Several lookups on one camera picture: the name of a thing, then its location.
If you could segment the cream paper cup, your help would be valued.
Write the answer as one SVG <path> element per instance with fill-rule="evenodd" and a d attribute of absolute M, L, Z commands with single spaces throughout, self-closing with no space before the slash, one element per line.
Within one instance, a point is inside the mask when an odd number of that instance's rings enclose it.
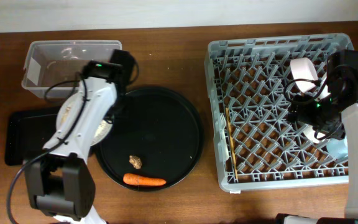
<path fill-rule="evenodd" d="M 303 134 L 313 143 L 318 144 L 321 140 L 318 138 L 322 138 L 324 136 L 323 133 L 316 132 L 311 125 L 306 125 L 306 128 L 303 131 Z"/>

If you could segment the light blue plastic cup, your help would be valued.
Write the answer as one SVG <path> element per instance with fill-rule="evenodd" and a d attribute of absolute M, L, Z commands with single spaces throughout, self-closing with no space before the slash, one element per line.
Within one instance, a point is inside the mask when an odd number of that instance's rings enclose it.
<path fill-rule="evenodd" d="M 348 156 L 347 139 L 330 139 L 326 145 L 327 152 L 336 159 L 342 159 Z"/>

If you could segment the pink bowl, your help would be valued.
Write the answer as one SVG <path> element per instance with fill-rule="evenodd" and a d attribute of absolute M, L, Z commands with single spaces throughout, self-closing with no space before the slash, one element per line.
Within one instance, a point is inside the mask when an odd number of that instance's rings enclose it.
<path fill-rule="evenodd" d="M 296 86 L 302 93 L 306 93 L 316 86 L 313 81 L 318 80 L 318 76 L 310 59 L 298 58 L 291 60 L 290 69 L 293 79 L 296 80 Z"/>

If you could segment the wooden chopstick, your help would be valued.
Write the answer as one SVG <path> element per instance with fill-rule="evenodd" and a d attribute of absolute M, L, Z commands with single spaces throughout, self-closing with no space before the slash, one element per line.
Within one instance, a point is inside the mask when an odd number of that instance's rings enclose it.
<path fill-rule="evenodd" d="M 229 136 L 229 145 L 230 145 L 230 150 L 231 150 L 233 171 L 234 171 L 235 179 L 238 181 L 236 154 L 235 154 L 235 151 L 234 151 L 234 142 L 233 142 L 233 138 L 232 138 L 232 128 L 231 128 L 231 120 L 230 120 L 229 108 L 225 108 L 225 114 L 226 114 L 227 132 L 228 132 L 228 136 Z"/>

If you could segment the white plastic fork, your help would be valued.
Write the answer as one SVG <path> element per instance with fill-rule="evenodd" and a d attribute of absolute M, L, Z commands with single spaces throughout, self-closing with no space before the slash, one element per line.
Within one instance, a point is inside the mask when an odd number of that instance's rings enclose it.
<path fill-rule="evenodd" d="M 221 140 L 222 140 L 222 153 L 223 153 L 223 161 L 226 162 L 229 159 L 229 152 L 228 152 L 228 147 L 227 147 L 227 142 L 226 142 L 226 135 L 225 135 L 225 128 L 226 128 L 226 118 L 224 113 L 220 113 L 220 135 L 221 135 Z"/>

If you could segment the brown walnut piece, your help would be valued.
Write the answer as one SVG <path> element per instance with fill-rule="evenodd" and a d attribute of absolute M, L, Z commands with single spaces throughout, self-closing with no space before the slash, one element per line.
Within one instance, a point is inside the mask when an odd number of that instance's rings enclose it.
<path fill-rule="evenodd" d="M 129 156 L 129 163 L 133 166 L 135 169 L 141 169 L 142 167 L 142 161 L 137 156 Z"/>

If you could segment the orange carrot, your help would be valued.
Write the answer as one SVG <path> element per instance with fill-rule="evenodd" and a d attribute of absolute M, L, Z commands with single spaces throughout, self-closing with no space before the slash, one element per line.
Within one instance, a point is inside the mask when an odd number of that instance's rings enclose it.
<path fill-rule="evenodd" d="M 159 187 L 165 185 L 167 182 L 163 179 L 144 177 L 136 174 L 124 174 L 123 181 L 128 185 Z"/>

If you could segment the grey plate with food scraps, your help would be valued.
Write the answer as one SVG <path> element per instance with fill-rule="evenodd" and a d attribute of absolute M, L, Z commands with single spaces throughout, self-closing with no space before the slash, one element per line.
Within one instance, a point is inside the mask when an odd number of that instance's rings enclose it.
<path fill-rule="evenodd" d="M 78 94 L 75 93 L 74 95 L 71 95 L 60 107 L 57 120 L 56 120 L 56 128 L 60 128 L 60 126 L 65 122 L 68 113 L 71 110 L 71 107 L 73 106 L 75 102 L 75 98 Z M 91 143 L 91 146 L 97 145 L 99 142 L 101 142 L 110 132 L 112 129 L 113 124 L 108 123 L 105 120 L 102 120 L 95 132 L 93 141 Z"/>

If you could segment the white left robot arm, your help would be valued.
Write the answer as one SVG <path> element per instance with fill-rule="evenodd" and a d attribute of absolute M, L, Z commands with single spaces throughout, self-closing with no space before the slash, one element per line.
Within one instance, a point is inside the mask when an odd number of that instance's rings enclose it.
<path fill-rule="evenodd" d="M 84 66 L 64 122 L 18 171 L 25 176 L 32 208 L 62 223 L 105 222 L 93 205 L 96 186 L 87 160 L 99 124 L 122 106 L 133 73 L 139 66 L 123 50 L 115 50 L 108 62 L 91 60 Z"/>

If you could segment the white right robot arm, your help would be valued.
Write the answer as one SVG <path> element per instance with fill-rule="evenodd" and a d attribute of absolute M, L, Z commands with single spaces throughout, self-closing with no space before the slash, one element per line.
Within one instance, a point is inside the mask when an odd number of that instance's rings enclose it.
<path fill-rule="evenodd" d="M 326 61 L 326 77 L 318 78 L 308 58 L 290 62 L 293 80 L 301 91 L 293 98 L 288 120 L 311 126 L 314 139 L 345 139 L 348 150 L 349 191 L 344 217 L 312 219 L 279 213 L 277 223 L 358 223 L 358 51 L 341 50 Z"/>

